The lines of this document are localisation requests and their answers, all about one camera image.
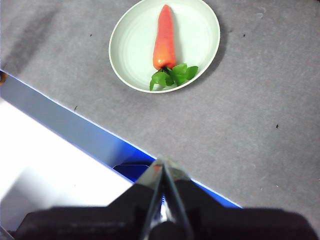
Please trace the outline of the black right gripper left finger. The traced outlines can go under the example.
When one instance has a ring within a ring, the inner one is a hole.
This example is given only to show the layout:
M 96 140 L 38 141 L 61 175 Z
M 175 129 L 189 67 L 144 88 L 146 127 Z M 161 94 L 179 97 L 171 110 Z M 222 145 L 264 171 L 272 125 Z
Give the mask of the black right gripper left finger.
M 52 207 L 25 216 L 16 240 L 138 240 L 161 201 L 164 162 L 152 165 L 108 206 Z

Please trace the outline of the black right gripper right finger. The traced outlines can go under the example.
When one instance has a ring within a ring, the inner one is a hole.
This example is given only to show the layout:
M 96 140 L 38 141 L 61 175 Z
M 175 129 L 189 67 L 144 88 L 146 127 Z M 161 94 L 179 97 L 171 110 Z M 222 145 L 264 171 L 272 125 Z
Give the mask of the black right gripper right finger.
M 276 208 L 232 208 L 198 187 L 171 160 L 164 176 L 187 237 L 195 240 L 309 240 L 311 226 L 302 215 Z

